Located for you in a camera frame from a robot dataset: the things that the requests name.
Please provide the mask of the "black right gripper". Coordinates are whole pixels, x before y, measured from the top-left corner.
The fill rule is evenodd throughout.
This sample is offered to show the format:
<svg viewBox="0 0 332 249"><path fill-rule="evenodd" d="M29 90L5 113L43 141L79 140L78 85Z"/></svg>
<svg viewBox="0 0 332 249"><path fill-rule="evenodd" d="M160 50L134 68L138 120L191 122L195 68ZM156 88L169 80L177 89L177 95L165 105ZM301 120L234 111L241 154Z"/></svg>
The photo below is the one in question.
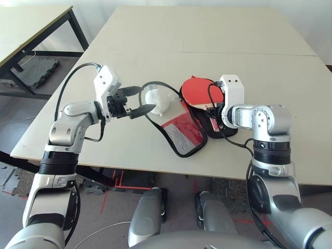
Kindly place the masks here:
<svg viewBox="0 0 332 249"><path fill-rule="evenodd" d="M206 110L207 116L210 120L213 130L221 130L224 127L221 116L223 107L224 107L223 103L220 103L220 104L215 104L212 107L208 107Z"/></svg>

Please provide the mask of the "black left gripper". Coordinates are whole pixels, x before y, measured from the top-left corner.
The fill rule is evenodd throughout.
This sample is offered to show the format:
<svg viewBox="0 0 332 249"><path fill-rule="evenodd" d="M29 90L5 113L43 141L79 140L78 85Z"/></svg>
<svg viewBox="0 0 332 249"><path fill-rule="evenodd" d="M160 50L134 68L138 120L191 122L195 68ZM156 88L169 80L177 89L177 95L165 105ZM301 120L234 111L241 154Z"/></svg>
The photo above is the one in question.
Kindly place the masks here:
<svg viewBox="0 0 332 249"><path fill-rule="evenodd" d="M136 109L129 111L127 107L127 97L133 96L142 91L142 87L139 86L130 86L124 87L116 91L114 95L107 97L107 107L112 118L122 118L128 116L130 119L135 119L141 116L145 116L151 112L156 105L155 104L144 104Z"/></svg>

